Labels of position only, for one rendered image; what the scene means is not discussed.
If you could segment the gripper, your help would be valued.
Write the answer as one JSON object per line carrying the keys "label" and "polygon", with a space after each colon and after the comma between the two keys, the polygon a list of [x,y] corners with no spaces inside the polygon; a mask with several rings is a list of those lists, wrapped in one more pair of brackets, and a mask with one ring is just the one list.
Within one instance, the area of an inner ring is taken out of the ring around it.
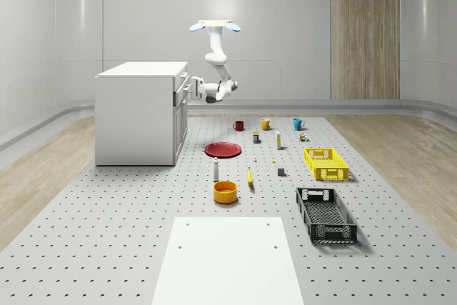
{"label": "gripper", "polygon": [[197,76],[191,77],[192,84],[192,99],[201,99],[202,95],[205,94],[205,83],[204,79]]}

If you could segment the dark grey basket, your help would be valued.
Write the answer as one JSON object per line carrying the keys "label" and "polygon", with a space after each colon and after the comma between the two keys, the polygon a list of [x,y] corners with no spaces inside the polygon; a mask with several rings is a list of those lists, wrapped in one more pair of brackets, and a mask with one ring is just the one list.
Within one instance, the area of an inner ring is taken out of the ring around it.
{"label": "dark grey basket", "polygon": [[357,225],[334,189],[296,187],[296,203],[316,243],[354,243]]}

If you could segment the yellow bowl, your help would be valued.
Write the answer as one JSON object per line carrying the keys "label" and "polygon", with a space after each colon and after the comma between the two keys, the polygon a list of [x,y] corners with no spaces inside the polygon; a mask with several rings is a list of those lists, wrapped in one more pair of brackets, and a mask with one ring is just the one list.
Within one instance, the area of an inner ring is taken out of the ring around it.
{"label": "yellow bowl", "polygon": [[214,201],[220,204],[230,204],[238,198],[237,185],[232,181],[218,181],[213,186]]}

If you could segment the yellow basket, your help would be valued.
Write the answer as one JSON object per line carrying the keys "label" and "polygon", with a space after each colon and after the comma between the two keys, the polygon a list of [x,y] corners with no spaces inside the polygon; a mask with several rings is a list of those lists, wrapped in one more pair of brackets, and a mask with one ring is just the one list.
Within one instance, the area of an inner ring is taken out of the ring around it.
{"label": "yellow basket", "polygon": [[348,166],[332,148],[305,148],[304,159],[316,180],[348,180]]}

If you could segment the white cabinet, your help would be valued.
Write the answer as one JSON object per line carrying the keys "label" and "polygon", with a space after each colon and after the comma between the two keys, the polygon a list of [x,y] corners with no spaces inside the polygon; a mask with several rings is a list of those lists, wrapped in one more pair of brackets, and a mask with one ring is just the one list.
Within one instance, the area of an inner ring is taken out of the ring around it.
{"label": "white cabinet", "polygon": [[126,62],[95,78],[95,162],[98,165],[173,166],[187,132],[190,84],[185,61]]}

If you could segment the white board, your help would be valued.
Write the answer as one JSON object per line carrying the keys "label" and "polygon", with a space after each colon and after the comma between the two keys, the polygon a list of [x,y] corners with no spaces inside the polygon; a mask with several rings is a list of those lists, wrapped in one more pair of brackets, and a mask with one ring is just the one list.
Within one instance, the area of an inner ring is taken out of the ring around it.
{"label": "white board", "polygon": [[152,305],[303,305],[281,218],[175,218]]}

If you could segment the red plate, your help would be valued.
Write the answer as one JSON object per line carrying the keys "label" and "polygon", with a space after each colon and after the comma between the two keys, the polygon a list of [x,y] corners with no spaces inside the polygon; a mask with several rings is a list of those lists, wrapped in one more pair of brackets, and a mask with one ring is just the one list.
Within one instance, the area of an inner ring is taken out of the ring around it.
{"label": "red plate", "polygon": [[207,145],[204,151],[212,157],[231,158],[241,153],[241,147],[238,144],[230,142],[215,142]]}

